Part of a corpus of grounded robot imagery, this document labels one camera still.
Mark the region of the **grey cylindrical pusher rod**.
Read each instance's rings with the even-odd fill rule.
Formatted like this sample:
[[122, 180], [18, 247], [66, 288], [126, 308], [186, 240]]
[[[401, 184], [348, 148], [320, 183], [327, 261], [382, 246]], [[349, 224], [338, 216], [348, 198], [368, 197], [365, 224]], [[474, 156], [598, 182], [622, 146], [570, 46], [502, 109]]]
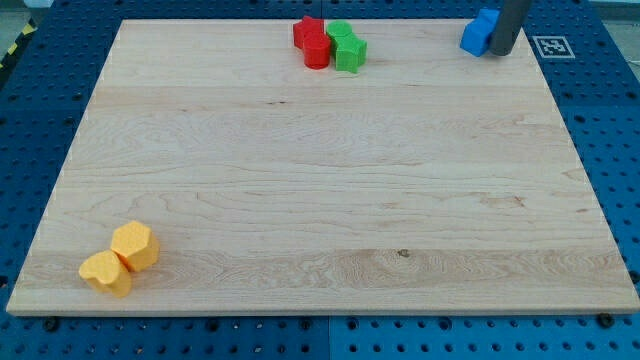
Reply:
[[532, 0], [505, 0], [489, 43], [489, 51], [496, 56], [512, 52], [521, 27], [532, 6]]

